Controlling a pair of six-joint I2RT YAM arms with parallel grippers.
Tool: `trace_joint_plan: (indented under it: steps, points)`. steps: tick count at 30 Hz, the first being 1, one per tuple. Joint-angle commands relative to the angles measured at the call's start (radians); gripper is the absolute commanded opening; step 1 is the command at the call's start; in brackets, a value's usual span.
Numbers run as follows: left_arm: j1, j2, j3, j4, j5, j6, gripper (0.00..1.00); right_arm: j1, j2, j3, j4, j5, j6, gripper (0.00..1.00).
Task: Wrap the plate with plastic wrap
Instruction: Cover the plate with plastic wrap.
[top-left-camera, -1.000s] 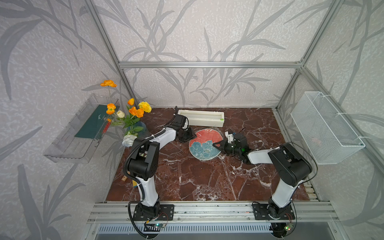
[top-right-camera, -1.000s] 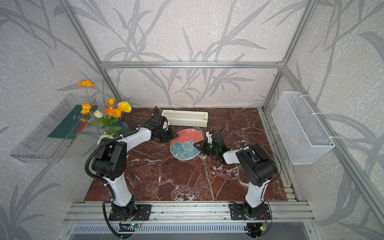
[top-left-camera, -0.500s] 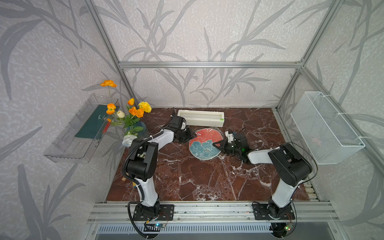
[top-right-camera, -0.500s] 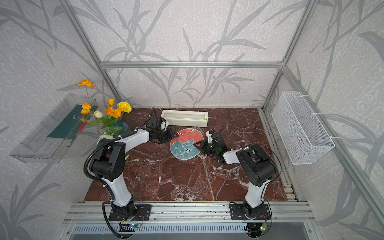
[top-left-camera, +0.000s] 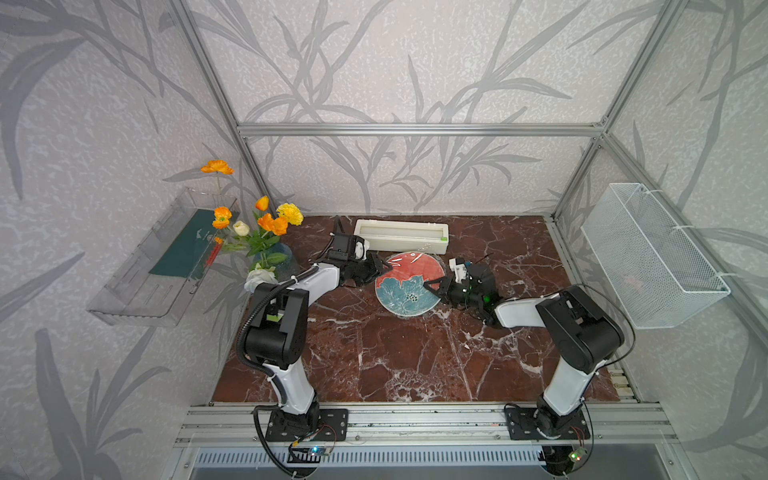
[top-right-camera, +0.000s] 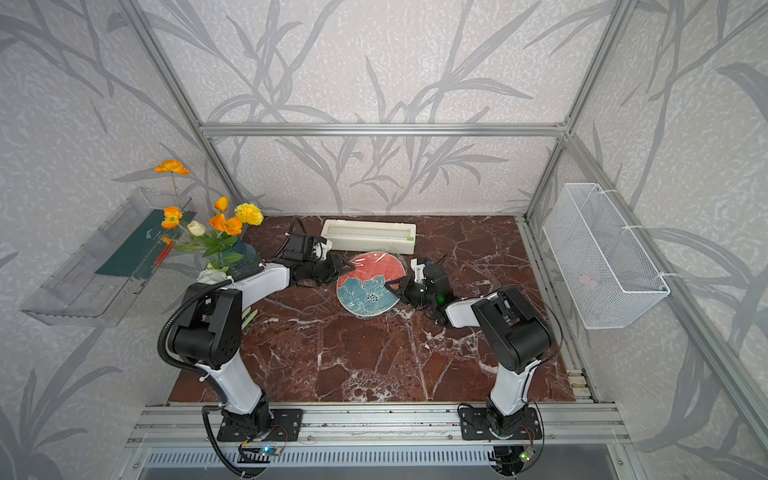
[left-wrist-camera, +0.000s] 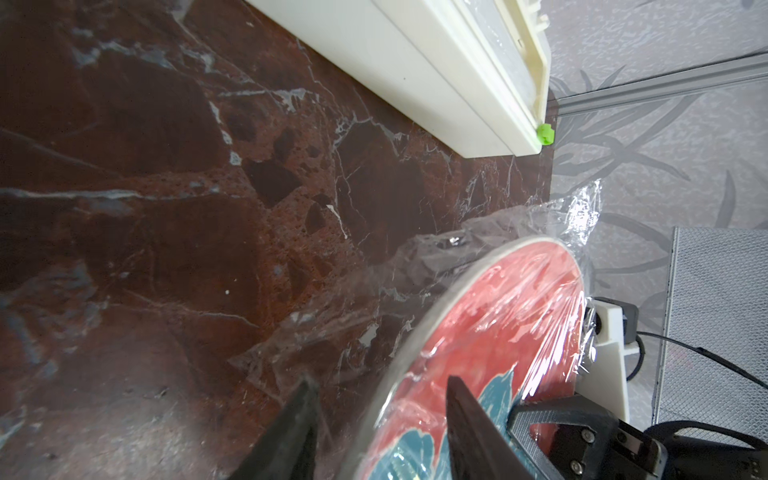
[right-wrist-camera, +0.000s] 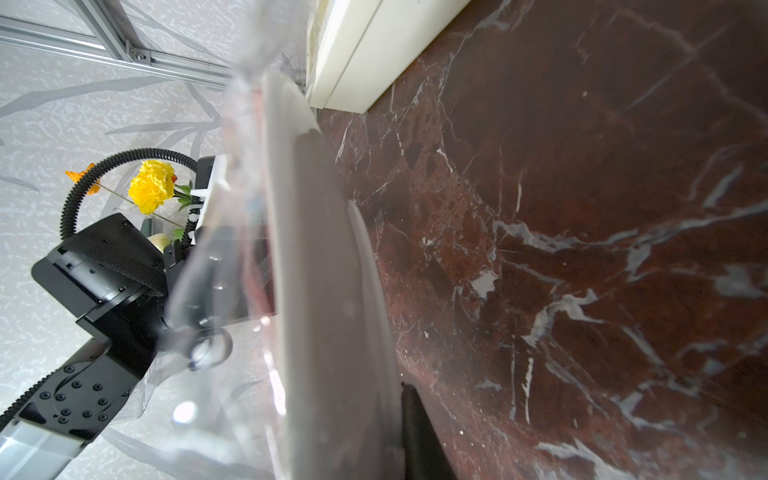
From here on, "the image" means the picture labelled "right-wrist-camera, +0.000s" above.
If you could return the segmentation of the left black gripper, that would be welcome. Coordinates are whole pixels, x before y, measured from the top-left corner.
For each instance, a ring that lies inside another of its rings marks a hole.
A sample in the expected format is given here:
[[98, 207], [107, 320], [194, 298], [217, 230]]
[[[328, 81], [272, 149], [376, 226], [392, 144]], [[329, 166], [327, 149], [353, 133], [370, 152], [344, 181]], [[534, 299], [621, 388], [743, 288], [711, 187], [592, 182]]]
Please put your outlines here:
[[206, 241], [221, 254], [234, 243], [233, 229], [203, 225], [202, 199], [192, 193], [195, 217], [184, 226], [184, 238], [167, 247], [155, 247], [121, 213], [77, 230], [81, 204], [97, 180], [121, 165], [151, 159], [180, 164], [199, 181], [209, 179], [214, 165], [211, 157], [115, 154], [75, 175], [61, 214], [62, 241], [33, 266], [32, 277], [91, 338], [52, 377], [142, 378], [158, 354], [171, 351], [190, 371], [265, 375], [259, 346], [235, 328], [247, 321], [243, 291], [216, 289], [193, 299], [179, 325], [167, 315], [165, 303], [195, 247]]

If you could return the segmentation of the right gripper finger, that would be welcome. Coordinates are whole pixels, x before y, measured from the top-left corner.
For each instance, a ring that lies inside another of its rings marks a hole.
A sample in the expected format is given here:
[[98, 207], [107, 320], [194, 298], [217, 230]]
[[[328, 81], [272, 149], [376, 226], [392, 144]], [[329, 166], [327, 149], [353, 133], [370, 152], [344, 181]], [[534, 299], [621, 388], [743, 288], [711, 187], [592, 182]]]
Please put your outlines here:
[[456, 480], [417, 389], [402, 383], [402, 440], [407, 480]]

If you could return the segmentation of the red plate with teal flower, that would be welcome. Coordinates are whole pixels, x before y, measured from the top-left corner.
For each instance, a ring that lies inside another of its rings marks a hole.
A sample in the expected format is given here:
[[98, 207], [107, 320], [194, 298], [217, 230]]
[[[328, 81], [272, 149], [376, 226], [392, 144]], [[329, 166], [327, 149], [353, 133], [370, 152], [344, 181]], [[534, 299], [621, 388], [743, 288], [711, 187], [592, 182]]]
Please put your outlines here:
[[277, 317], [271, 380], [287, 479], [405, 473], [392, 336], [371, 244], [296, 84], [263, 84], [263, 160]]

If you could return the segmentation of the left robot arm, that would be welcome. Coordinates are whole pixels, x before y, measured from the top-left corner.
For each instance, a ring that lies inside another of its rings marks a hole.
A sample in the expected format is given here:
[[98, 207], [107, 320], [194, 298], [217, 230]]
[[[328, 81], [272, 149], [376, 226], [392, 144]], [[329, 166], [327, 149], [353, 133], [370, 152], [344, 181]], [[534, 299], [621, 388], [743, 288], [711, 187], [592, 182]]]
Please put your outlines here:
[[[160, 164], [163, 182], [191, 207], [179, 239], [157, 248], [124, 215], [85, 229], [76, 226], [84, 198], [107, 172], [138, 161]], [[202, 208], [194, 189], [212, 175], [213, 157], [192, 159], [167, 149], [134, 149], [93, 164], [75, 178], [61, 213], [60, 244], [32, 269], [34, 280], [60, 302], [89, 340], [43, 377], [1, 417], [1, 475], [53, 479], [107, 430], [175, 333], [183, 335], [181, 366], [197, 372], [223, 363], [233, 340], [199, 304], [188, 319], [171, 318], [166, 301], [192, 249]], [[193, 173], [176, 185], [173, 168]]]

